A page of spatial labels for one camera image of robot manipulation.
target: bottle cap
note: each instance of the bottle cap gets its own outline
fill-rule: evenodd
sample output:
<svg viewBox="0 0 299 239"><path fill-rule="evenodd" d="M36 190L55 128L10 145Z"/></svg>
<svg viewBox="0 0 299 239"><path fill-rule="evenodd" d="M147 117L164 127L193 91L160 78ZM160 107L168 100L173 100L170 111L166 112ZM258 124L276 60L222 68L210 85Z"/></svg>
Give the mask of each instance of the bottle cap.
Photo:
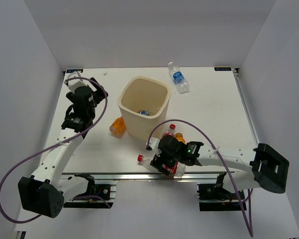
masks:
<svg viewBox="0 0 299 239"><path fill-rule="evenodd" d="M183 134L182 134L182 133L177 133L177 134L175 134L175 138L177 138L177 137L181 137L181 138L183 138Z"/></svg>
<svg viewBox="0 0 299 239"><path fill-rule="evenodd" d="M141 162L141 161L143 160L143 158L144 158L144 156L140 154L140 155L138 156L138 162Z"/></svg>

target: gray wall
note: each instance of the gray wall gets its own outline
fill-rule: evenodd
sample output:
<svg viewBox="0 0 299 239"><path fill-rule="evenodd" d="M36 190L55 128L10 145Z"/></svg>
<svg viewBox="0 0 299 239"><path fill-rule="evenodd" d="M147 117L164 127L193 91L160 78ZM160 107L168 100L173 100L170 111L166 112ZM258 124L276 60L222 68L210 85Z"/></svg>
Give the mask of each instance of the gray wall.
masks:
<svg viewBox="0 0 299 239"><path fill-rule="evenodd" d="M276 2L242 65L241 83L260 140L290 161L287 195L299 227L299 0Z"/></svg>
<svg viewBox="0 0 299 239"><path fill-rule="evenodd" d="M62 72L22 0L0 0L0 179L17 162L43 147ZM16 218L20 207L17 183L35 161L11 174L1 201ZM0 239L14 225L0 214Z"/></svg>
<svg viewBox="0 0 299 239"><path fill-rule="evenodd" d="M61 69L239 67L276 0L25 0Z"/></svg>

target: wall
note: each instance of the wall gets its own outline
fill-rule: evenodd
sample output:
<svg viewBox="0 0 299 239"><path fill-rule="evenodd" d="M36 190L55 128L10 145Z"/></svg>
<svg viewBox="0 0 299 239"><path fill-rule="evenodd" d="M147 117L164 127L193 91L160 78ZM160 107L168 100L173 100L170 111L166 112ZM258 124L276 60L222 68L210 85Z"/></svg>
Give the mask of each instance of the wall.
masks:
<svg viewBox="0 0 299 239"><path fill-rule="evenodd" d="M299 0L276 2L240 71L260 140L290 161L287 196L299 227Z"/></svg>
<svg viewBox="0 0 299 239"><path fill-rule="evenodd" d="M22 0L0 0L0 180L17 162L43 147L62 72ZM2 205L16 218L17 183L36 162L21 166L3 186ZM0 214L0 239L14 224Z"/></svg>
<svg viewBox="0 0 299 239"><path fill-rule="evenodd" d="M25 0L61 69L239 67L276 0Z"/></svg>

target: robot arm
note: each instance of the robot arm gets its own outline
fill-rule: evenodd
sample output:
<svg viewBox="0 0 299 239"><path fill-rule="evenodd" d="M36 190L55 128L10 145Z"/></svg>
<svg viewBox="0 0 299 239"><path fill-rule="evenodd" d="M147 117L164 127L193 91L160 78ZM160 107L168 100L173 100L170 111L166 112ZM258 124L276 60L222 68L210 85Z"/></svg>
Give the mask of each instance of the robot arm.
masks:
<svg viewBox="0 0 299 239"><path fill-rule="evenodd" d="M76 136L93 124L95 107L104 99L104 94L98 88L93 92L80 80L69 81L68 87L71 92L67 93L66 97L73 104L66 111L59 137L55 142L60 146L50 150L31 176L22 177L18 183L22 207L51 218L56 217L63 204L75 196L95 194L94 178L90 175L78 174L69 177L62 184L59 184L59 179L86 134L68 142L64 140Z"/></svg>
<svg viewBox="0 0 299 239"><path fill-rule="evenodd" d="M202 142L184 144L172 136L161 140L151 138L149 146L155 153L151 166L165 175L176 162L187 166L223 166L216 151ZM251 188L264 188L273 193L284 193L288 175L289 162L267 144L260 143L253 150L217 149L229 168L240 171L232 173L239 191ZM221 173L215 187L234 193L234 188L227 173Z"/></svg>

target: red bottle cap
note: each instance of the red bottle cap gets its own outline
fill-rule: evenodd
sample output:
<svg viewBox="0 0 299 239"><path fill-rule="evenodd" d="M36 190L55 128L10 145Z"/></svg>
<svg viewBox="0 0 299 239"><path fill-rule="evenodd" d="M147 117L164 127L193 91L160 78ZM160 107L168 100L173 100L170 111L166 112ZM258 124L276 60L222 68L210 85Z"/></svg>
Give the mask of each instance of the red bottle cap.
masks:
<svg viewBox="0 0 299 239"><path fill-rule="evenodd" d="M138 162L141 162L141 161L143 160L143 158L144 158L144 156L140 154L140 155L138 156Z"/></svg>

